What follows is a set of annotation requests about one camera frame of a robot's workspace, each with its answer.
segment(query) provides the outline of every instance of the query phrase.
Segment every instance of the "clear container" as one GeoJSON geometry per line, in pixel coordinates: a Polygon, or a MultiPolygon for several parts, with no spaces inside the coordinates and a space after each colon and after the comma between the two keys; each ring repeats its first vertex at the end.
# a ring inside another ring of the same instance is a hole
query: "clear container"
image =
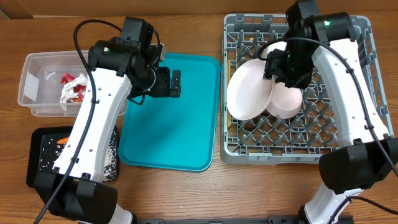
{"type": "MultiPolygon", "coordinates": [[[[88,60],[88,51],[82,53],[88,60]]],[[[30,108],[34,116],[77,116],[81,103],[60,103],[65,72],[75,78],[87,74],[77,51],[29,54],[19,81],[18,104],[30,108]]],[[[126,105],[127,100],[119,116],[124,115],[126,105]]]]}

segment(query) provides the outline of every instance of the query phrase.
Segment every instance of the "black speckled object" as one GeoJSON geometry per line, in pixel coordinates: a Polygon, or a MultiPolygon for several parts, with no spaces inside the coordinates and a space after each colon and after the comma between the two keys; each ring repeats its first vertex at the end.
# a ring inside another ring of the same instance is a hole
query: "black speckled object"
{"type": "MultiPolygon", "coordinates": [[[[72,131],[72,127],[39,128],[33,132],[26,177],[26,184],[29,187],[33,187],[35,175],[38,170],[52,171],[54,162],[65,147],[64,144],[57,144],[57,141],[68,137],[72,131]]],[[[118,146],[118,131],[115,127],[106,152],[104,182],[115,180],[118,176],[118,146]]]]}

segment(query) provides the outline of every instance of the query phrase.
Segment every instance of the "wooden table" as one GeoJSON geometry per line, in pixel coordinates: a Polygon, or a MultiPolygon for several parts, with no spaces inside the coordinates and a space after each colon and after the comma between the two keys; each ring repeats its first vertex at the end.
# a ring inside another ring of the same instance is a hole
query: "wooden table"
{"type": "MultiPolygon", "coordinates": [[[[377,56],[398,133],[398,12],[355,12],[367,16],[377,47],[377,56]]],[[[169,52],[209,55],[221,61],[224,15],[147,16],[169,52]]],[[[123,17],[105,17],[122,26],[123,17]]],[[[18,84],[27,54],[74,50],[72,34],[82,21],[32,19],[0,21],[0,223],[32,223],[43,207],[34,189],[25,184],[30,135],[40,127],[72,125],[74,118],[38,118],[17,104],[18,84]]],[[[82,49],[117,32],[102,24],[90,24],[79,33],[82,49]]],[[[118,120],[121,130],[123,118],[118,120]]],[[[120,175],[110,185],[117,187],[118,203],[140,218],[244,218],[296,214],[321,183],[315,165],[232,166],[220,159],[220,122],[211,167],[201,173],[121,165],[120,175]]],[[[398,210],[398,180],[390,174],[363,193],[398,210]]],[[[356,223],[397,223],[398,219],[364,202],[355,201],[345,210],[356,223]]],[[[42,223],[70,223],[50,214],[42,223]]]]}

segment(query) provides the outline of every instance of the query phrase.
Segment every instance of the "teal tray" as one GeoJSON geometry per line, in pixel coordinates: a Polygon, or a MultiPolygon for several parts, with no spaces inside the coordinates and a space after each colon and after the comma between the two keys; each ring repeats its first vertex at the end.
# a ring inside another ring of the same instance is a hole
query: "teal tray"
{"type": "Polygon", "coordinates": [[[221,67],[212,57],[167,54],[181,71],[179,98],[127,104],[119,158],[128,165],[200,172],[213,160],[221,67]]]}

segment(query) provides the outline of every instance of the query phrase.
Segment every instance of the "dish rack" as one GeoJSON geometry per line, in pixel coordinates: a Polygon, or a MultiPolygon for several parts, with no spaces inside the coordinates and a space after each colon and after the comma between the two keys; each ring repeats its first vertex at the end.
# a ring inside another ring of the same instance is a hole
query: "dish rack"
{"type": "MultiPolygon", "coordinates": [[[[351,16],[358,35],[362,72],[376,110],[393,135],[371,24],[363,16],[351,16]]],[[[224,18],[223,73],[221,76],[221,159],[227,164],[316,164],[322,154],[337,150],[335,117],[323,81],[314,69],[311,84],[302,91],[300,112],[293,118],[275,118],[265,111],[239,121],[226,106],[229,73],[257,58],[262,45],[288,31],[285,15],[228,14],[224,18]]]]}

